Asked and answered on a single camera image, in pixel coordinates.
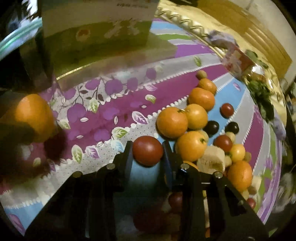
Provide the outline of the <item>orange behind tomato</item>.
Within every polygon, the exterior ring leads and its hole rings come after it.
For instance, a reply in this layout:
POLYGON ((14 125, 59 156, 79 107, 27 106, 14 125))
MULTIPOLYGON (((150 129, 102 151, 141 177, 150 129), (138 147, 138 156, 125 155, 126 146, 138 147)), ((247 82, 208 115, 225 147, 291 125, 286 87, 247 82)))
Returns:
POLYGON ((203 156, 207 145, 208 141, 203 134, 198 131, 189 131, 178 138, 175 150, 183 161, 194 162, 203 156))

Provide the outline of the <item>red tomato front left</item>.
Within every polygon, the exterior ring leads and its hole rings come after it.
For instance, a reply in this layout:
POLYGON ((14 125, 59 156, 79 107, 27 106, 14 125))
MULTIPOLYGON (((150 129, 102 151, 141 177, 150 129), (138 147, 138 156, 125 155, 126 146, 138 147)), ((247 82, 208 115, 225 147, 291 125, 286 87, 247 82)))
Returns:
POLYGON ((155 137, 141 136, 133 142, 132 153, 138 163, 152 167, 161 160, 164 149, 155 137))

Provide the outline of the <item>orange left of pile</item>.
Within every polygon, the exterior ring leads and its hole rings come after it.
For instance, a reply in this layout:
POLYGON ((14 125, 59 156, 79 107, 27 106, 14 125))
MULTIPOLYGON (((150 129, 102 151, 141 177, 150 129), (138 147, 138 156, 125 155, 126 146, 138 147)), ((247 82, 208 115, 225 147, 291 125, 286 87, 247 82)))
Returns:
POLYGON ((188 119, 184 110, 168 107, 159 113, 156 125, 164 137, 176 139, 187 131, 188 119))

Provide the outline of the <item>purple floral striped bedspread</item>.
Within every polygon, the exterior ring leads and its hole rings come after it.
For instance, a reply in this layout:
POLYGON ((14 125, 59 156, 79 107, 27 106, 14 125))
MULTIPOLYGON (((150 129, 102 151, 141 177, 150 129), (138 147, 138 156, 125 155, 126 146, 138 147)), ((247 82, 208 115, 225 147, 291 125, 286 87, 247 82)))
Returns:
POLYGON ((152 33, 176 46, 173 58, 95 74, 66 91, 54 81, 40 92, 62 133, 46 144, 21 146, 20 174, 1 179, 1 205, 21 235, 72 172, 96 171, 141 135, 162 142, 157 116, 170 106, 186 106, 199 70, 217 86, 215 106, 208 114, 219 124, 217 133, 224 134, 227 124, 236 122, 235 141, 252 155, 250 165, 258 181, 255 212, 267 222, 280 181, 281 141, 261 117, 246 85, 227 72, 208 46, 160 19, 153 21, 152 33))

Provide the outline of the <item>orange at far left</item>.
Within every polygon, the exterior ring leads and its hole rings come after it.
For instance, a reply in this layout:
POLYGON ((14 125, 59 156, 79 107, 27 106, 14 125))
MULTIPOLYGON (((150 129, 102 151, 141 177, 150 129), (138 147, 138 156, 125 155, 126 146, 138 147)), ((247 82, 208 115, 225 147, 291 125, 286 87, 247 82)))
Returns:
POLYGON ((27 124, 34 131, 33 141, 42 143, 55 132, 55 118, 48 103, 38 94, 29 94, 10 107, 1 123, 21 126, 27 124))

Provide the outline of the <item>green leafy vegetables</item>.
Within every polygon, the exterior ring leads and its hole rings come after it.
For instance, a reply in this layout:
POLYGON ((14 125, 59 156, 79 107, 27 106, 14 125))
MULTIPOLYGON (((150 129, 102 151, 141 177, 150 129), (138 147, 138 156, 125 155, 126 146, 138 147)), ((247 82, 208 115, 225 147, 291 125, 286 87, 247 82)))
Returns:
POLYGON ((258 59, 258 55, 251 50, 246 50, 245 55, 252 61, 244 72, 243 80, 257 105, 261 117, 268 123, 274 119, 274 108, 270 97, 272 92, 268 87, 265 63, 258 59))

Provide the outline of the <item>open cardboard gift box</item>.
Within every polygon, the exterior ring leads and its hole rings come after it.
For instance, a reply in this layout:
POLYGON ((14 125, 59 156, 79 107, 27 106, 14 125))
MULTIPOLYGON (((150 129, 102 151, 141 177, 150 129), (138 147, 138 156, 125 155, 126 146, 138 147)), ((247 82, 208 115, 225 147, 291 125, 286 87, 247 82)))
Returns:
POLYGON ((63 90, 92 78, 175 56, 151 32, 157 1, 38 1, 42 24, 20 46, 37 90, 57 80, 63 90))

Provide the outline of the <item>cream zigzag pillow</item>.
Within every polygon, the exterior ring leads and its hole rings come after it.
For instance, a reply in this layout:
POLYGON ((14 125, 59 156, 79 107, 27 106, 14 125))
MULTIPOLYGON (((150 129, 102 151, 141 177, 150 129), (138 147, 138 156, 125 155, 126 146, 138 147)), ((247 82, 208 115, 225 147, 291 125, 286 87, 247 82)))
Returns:
POLYGON ((269 63, 262 52, 252 46, 235 30, 220 23, 214 17, 199 9, 198 6, 186 6, 183 2, 174 3, 173 1, 160 1, 158 7, 162 10, 170 11, 172 14, 180 15, 184 19, 191 20, 194 25, 202 26, 207 33, 212 30, 217 30, 219 32, 230 34, 234 37, 241 50, 254 51, 258 55, 259 60, 261 60, 268 66, 267 77, 272 81, 271 88, 274 92, 274 95, 271 97, 271 103, 274 105, 282 122, 287 122, 285 97, 280 87, 279 77, 276 74, 274 67, 269 63))

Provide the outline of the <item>wooden headboard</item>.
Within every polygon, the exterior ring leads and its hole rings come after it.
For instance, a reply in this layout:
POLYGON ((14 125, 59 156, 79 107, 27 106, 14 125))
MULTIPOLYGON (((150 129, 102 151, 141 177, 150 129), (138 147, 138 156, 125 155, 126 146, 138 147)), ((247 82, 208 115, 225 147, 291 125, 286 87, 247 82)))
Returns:
POLYGON ((285 77, 292 59, 273 33, 255 16, 231 1, 198 1, 198 8, 235 30, 265 55, 279 78, 285 77))

